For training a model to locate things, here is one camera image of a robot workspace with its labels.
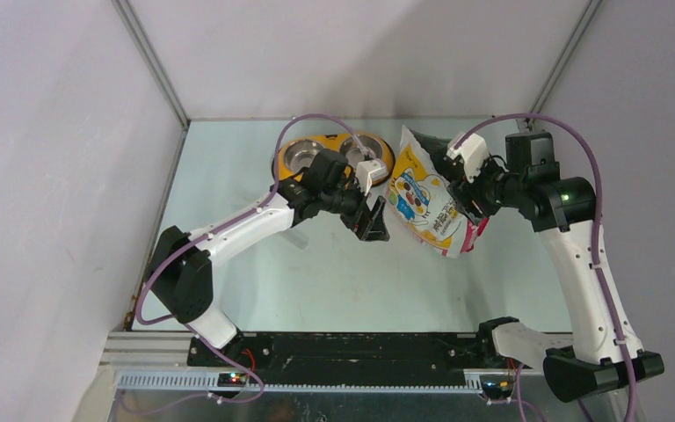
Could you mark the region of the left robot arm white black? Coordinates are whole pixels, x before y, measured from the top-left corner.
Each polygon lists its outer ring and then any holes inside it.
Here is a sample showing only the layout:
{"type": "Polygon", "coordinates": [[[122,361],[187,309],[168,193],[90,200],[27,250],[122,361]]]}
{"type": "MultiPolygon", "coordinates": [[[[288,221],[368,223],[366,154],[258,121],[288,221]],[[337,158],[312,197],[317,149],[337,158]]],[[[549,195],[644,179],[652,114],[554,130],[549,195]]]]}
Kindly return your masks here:
{"type": "Polygon", "coordinates": [[[177,226],[165,229],[139,298],[153,293],[171,318],[209,346],[214,360],[232,366],[242,357],[243,343],[235,324],[214,305],[214,266],[321,212],[337,215],[360,241],[388,241],[386,201],[369,201],[374,181],[387,175],[379,159],[365,158],[351,166],[344,155],[323,149],[308,167],[276,180],[265,197],[229,220],[191,232],[177,226]]]}

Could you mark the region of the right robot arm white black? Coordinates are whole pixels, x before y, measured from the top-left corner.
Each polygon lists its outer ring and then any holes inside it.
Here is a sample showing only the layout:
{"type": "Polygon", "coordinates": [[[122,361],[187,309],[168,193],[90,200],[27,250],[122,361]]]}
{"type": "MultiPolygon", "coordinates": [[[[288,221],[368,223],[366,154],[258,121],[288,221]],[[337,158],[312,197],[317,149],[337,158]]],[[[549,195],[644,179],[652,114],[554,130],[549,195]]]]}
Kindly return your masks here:
{"type": "Polygon", "coordinates": [[[544,374],[553,394],[568,403],[661,375],[664,361],[646,350],[621,306],[597,220],[597,195],[585,178],[563,178],[550,133],[521,132],[505,139],[498,162],[479,135],[463,144],[415,134],[469,222],[482,223],[502,208],[517,210],[555,267],[573,339],[534,331],[517,318],[484,322],[477,359],[499,367],[509,358],[544,374]]]}

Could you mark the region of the colourful pet food bag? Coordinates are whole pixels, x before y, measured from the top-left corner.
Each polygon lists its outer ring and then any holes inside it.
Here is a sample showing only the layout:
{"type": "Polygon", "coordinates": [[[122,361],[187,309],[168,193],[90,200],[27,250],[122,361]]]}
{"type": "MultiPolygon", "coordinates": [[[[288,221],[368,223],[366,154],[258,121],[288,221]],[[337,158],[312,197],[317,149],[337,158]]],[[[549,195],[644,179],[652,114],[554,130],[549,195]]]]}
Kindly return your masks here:
{"type": "Polygon", "coordinates": [[[447,192],[448,180],[429,172],[417,157],[417,132],[404,126],[396,165],[388,180],[390,209],[409,232],[440,255],[456,258],[471,252],[488,222],[472,224],[454,205],[447,192]]]}

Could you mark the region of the clear plastic scoop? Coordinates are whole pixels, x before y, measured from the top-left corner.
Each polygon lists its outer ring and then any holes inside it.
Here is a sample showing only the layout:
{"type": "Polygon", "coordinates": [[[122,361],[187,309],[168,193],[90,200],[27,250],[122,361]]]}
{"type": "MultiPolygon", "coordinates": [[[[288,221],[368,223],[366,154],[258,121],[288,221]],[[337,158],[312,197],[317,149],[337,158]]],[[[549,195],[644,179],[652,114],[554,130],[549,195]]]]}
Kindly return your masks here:
{"type": "Polygon", "coordinates": [[[290,244],[300,250],[306,250],[309,239],[306,234],[296,228],[284,230],[280,233],[290,244]]]}

